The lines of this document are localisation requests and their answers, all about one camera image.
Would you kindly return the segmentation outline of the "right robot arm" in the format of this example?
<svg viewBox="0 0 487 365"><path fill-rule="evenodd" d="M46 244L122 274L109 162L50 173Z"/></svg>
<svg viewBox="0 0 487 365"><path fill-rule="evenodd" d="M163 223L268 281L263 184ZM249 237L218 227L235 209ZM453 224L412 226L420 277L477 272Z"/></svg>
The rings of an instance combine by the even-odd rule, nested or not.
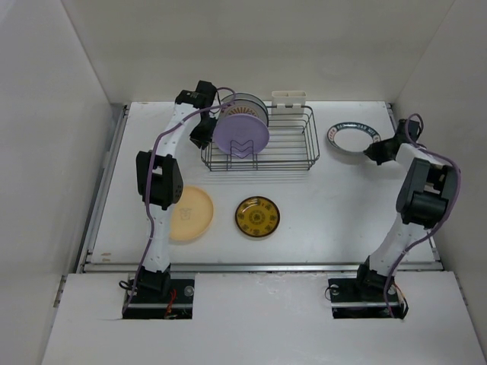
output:
<svg viewBox="0 0 487 365"><path fill-rule="evenodd" d="M396 218L380 246L360 264L352 281L354 294L371 299L387 295L406 253L429 240L446 222L460 194L461 172L449 157L418 143L424 131L418 113L401 119L392 138L364 151L377 165L394 161L406 169L396 199Z"/></svg>

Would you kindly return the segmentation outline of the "white plate blue rim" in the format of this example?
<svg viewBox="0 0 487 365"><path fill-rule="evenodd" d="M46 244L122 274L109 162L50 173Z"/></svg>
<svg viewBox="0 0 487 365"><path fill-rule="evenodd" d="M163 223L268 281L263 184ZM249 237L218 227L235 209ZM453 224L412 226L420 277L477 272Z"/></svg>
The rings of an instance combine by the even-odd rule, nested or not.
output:
<svg viewBox="0 0 487 365"><path fill-rule="evenodd" d="M381 136L364 123L340 122L328 129L326 140L338 152L356 155L363 154L371 144L381 141Z"/></svg>

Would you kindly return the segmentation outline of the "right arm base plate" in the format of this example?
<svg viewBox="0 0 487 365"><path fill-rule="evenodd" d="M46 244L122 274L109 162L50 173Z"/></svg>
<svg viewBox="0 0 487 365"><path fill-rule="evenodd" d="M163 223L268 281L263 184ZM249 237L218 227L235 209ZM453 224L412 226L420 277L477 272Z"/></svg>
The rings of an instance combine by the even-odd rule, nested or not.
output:
<svg viewBox="0 0 487 365"><path fill-rule="evenodd" d="M393 283L387 291L361 292L354 278L329 278L325 297L331 303L334 319L405 319L409 304L403 292Z"/></svg>

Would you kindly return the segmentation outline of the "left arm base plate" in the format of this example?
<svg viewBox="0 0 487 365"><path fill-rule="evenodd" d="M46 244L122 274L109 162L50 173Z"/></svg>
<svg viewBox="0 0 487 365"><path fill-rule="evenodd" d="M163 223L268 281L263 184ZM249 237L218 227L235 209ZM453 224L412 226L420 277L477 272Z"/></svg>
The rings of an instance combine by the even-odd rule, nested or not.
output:
<svg viewBox="0 0 487 365"><path fill-rule="evenodd" d="M119 286L126 291L122 308L123 319L180 320L193 317L194 279L172 279L166 294L136 290L129 300L133 281L130 279L119 282Z"/></svg>

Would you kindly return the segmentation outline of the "beige plastic plate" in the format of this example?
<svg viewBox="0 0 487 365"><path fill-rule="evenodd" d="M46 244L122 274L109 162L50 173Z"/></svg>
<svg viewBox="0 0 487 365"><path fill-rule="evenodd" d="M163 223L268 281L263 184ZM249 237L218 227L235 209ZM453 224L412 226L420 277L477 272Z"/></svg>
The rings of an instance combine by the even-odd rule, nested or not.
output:
<svg viewBox="0 0 487 365"><path fill-rule="evenodd" d="M170 238L177 242L194 240L207 231L213 217L210 195L197 186L185 186L172 212Z"/></svg>

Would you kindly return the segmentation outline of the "small yellow patterned plate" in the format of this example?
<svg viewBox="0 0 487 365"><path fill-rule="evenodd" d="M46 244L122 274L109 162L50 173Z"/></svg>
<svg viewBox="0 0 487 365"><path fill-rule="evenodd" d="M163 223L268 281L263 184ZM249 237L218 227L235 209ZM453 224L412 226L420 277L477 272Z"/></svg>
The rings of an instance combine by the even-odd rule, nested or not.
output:
<svg viewBox="0 0 487 365"><path fill-rule="evenodd" d="M236 208L234 222L245 236L261 240L274 234L281 221L277 204L263 196L244 199Z"/></svg>

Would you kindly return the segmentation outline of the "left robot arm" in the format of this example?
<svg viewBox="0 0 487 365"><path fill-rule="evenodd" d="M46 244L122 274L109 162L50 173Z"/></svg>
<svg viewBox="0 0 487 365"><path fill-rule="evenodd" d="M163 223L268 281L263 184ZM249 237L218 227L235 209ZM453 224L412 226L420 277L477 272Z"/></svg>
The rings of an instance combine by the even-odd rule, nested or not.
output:
<svg viewBox="0 0 487 365"><path fill-rule="evenodd" d="M127 303L161 303L168 299L171 207L183 193L177 147L189 129L192 129L189 139L197 148L208 146L216 126L210 108L217 95L217 87L208 81L199 81L194 91L182 90L175 99L171 120L156 137L154 147L136 156L138 193L145 204L149 233L132 287L128 289Z"/></svg>

